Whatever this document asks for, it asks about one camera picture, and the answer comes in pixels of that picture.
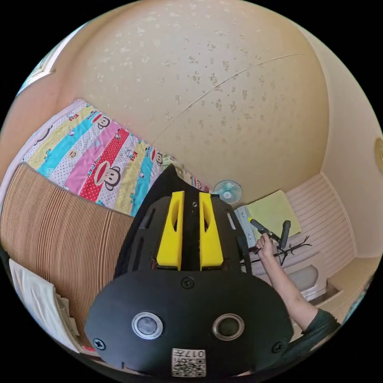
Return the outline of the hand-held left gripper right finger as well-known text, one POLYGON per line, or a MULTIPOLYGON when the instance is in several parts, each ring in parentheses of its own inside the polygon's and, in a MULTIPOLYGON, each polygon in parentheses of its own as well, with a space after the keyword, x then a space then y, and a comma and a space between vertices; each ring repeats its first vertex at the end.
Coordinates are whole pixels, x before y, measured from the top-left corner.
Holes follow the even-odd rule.
POLYGON ((199 264, 200 270, 221 268, 223 264, 211 194, 202 192, 199 193, 199 264))

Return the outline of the person's right hand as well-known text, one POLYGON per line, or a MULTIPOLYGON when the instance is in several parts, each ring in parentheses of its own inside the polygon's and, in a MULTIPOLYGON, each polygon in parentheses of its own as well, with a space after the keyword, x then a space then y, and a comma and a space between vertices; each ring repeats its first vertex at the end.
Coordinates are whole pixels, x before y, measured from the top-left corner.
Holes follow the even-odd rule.
POLYGON ((274 258, 274 245, 267 233, 261 235, 257 240, 256 248, 261 261, 271 260, 274 258))

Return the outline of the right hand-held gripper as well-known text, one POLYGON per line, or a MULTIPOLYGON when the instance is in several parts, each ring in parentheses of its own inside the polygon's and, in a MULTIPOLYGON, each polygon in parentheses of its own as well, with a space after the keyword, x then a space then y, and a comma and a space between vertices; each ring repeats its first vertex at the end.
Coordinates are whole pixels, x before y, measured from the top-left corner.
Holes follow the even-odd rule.
POLYGON ((280 242, 280 237, 278 237, 274 232, 272 232, 271 230, 267 229, 265 226, 263 226, 262 224, 260 224, 258 221, 256 221, 255 219, 251 218, 251 217, 248 217, 247 220, 249 221, 249 223, 257 229, 257 231, 263 235, 263 234, 267 234, 272 240, 274 240, 275 242, 279 243, 280 242))

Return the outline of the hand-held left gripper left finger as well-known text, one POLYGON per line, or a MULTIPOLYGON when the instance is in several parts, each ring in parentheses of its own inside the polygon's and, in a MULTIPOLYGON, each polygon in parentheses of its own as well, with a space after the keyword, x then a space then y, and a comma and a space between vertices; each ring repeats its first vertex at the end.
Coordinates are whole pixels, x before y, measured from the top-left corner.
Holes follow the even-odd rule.
POLYGON ((160 268, 181 270, 184 197, 184 192, 174 192, 170 198, 156 257, 160 268))

